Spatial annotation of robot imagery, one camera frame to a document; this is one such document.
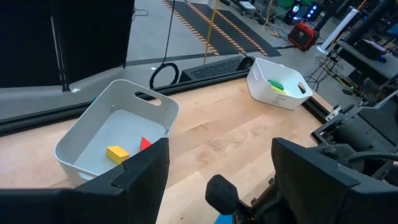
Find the black metal rail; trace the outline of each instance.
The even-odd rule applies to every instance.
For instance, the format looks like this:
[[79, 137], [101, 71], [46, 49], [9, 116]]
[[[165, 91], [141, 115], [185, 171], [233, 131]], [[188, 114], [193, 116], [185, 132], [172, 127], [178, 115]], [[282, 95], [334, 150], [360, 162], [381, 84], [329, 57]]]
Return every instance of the black metal rail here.
[[[212, 77], [203, 80], [189, 81], [177, 83], [168, 86], [154, 88], [153, 90], [163, 95], [169, 96], [177, 93], [202, 88], [205, 86], [215, 85], [218, 83], [228, 82], [231, 80], [244, 78], [248, 75], [249, 70], [229, 73], [221, 77]], [[150, 99], [150, 96], [141, 94], [138, 97], [145, 100]], [[43, 111], [39, 113], [18, 116], [15, 118], [4, 119], [0, 121], [0, 136], [14, 134], [29, 129], [39, 128], [42, 126], [59, 123], [69, 119], [78, 118], [91, 105], [92, 101], [80, 103], [78, 105], [66, 106], [54, 110]], [[308, 110], [319, 122], [324, 124], [325, 117], [329, 114], [321, 104], [319, 104], [312, 97], [303, 103], [303, 106]]]

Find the yellow cable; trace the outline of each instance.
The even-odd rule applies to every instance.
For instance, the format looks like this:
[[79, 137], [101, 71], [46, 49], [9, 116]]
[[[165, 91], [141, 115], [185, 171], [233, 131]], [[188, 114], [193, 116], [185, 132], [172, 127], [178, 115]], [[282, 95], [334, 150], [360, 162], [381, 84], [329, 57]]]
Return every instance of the yellow cable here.
[[267, 14], [266, 14], [266, 23], [264, 23], [263, 27], [268, 26], [269, 14], [271, 13], [271, 7], [272, 7], [273, 2], [274, 2], [274, 0], [269, 1], [268, 8], [267, 8]]
[[213, 27], [213, 21], [214, 18], [216, 17], [216, 13], [217, 13], [217, 8], [218, 8], [218, 3], [220, 2], [220, 0], [216, 0], [216, 7], [213, 10], [213, 15], [211, 15], [211, 21], [209, 23], [209, 31], [207, 32], [207, 40], [206, 40], [206, 51], [205, 51], [205, 61], [203, 62], [203, 65], [206, 64], [206, 59], [207, 59], [207, 50], [208, 50], [208, 46], [209, 46], [209, 42], [210, 42], [210, 34], [211, 34], [211, 28]]
[[362, 9], [362, 6], [366, 3], [367, 0], [364, 0], [359, 6], [358, 6], [358, 10]]

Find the black curtain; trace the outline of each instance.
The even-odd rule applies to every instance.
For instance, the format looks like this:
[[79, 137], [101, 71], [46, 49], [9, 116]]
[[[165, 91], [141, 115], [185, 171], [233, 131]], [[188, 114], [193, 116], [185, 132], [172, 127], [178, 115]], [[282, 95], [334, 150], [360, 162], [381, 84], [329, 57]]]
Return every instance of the black curtain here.
[[134, 0], [52, 0], [68, 83], [126, 62]]
[[0, 3], [0, 88], [59, 84], [49, 1]]

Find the black panel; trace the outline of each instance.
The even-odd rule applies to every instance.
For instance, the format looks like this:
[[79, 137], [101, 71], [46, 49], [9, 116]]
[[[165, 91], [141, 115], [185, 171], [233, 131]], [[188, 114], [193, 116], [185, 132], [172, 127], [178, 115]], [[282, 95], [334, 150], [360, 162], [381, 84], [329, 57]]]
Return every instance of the black panel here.
[[59, 85], [49, 1], [0, 3], [0, 88]]
[[202, 80], [211, 77], [219, 77], [237, 71], [242, 62], [242, 56], [236, 56], [217, 62], [185, 69], [181, 72], [180, 83], [191, 80]]
[[134, 0], [53, 0], [69, 83], [125, 63]]
[[271, 149], [275, 181], [297, 223], [337, 223], [348, 188], [359, 182], [337, 171], [336, 161], [285, 139]]

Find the blue object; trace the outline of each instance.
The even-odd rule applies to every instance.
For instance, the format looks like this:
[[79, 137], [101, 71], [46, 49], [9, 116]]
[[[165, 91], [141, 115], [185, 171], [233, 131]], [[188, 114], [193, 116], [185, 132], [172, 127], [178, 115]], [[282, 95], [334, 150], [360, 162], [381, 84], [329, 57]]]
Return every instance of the blue object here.
[[398, 24], [393, 25], [388, 31], [387, 34], [398, 37]]
[[232, 215], [219, 215], [215, 224], [232, 224], [233, 223]]

